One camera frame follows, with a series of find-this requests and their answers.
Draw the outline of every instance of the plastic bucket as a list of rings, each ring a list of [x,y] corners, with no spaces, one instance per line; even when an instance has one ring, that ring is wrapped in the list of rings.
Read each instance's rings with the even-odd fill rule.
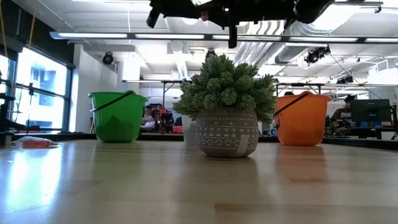
[[[133,91],[97,92],[93,100],[95,134],[104,142],[132,142],[138,138],[147,98]]]
[[[329,96],[305,91],[300,95],[278,97],[274,115],[278,139],[291,146],[314,146],[321,143]]]
[[[182,116],[182,126],[184,127],[184,145],[197,146],[196,126],[188,116]]]

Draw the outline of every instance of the succulent plant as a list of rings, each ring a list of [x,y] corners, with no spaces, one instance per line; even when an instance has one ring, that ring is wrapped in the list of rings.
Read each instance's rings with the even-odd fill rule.
[[[270,123],[276,97],[272,76],[257,75],[257,67],[242,63],[234,66],[225,55],[206,59],[200,74],[192,77],[192,84],[183,82],[183,95],[174,110],[197,118],[200,110],[214,110],[233,106],[243,111],[255,111],[259,121]]]

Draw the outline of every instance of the orange bucket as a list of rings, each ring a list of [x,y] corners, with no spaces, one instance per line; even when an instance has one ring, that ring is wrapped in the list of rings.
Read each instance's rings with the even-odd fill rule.
[[[278,139],[290,146],[314,146],[322,142],[329,96],[305,91],[278,97],[274,114]]]

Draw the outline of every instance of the red object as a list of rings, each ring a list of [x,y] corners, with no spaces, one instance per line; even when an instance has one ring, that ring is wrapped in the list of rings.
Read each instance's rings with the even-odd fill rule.
[[[183,133],[184,128],[182,126],[174,126],[173,127],[173,133]]]
[[[24,141],[22,147],[43,147],[48,148],[51,146],[51,142],[48,141]]]

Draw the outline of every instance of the green bucket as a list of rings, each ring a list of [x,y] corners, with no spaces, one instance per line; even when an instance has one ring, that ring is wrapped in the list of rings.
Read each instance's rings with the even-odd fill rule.
[[[93,99],[95,134],[104,142],[132,142],[138,138],[147,98],[133,91],[97,92]]]

